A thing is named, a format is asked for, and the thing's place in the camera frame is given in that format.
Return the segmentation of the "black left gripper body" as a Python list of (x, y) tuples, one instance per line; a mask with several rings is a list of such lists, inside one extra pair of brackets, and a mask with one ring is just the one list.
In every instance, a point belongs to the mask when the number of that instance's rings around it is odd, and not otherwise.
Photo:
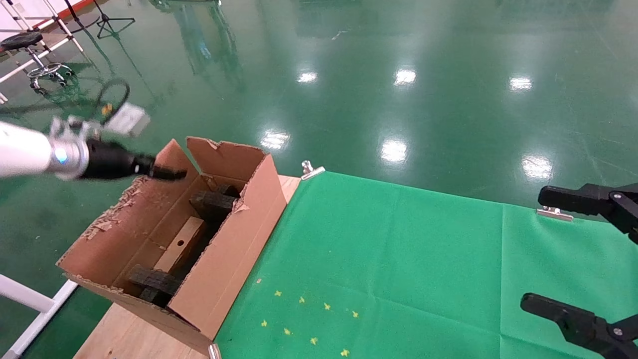
[(118, 142), (88, 140), (89, 160), (82, 179), (118, 180), (148, 175), (155, 165), (155, 156), (134, 153)]

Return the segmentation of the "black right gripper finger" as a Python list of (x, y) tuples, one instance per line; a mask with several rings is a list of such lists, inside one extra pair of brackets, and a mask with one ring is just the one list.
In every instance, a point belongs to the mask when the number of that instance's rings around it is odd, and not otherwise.
[(620, 187), (584, 184), (577, 190), (545, 186), (540, 189), (542, 206), (585, 214), (600, 215), (622, 234), (638, 243), (638, 184)]
[(608, 323), (595, 313), (573, 305), (526, 293), (520, 300), (525, 312), (550, 320), (558, 326), (568, 343), (595, 352), (605, 359), (636, 359), (638, 316)]

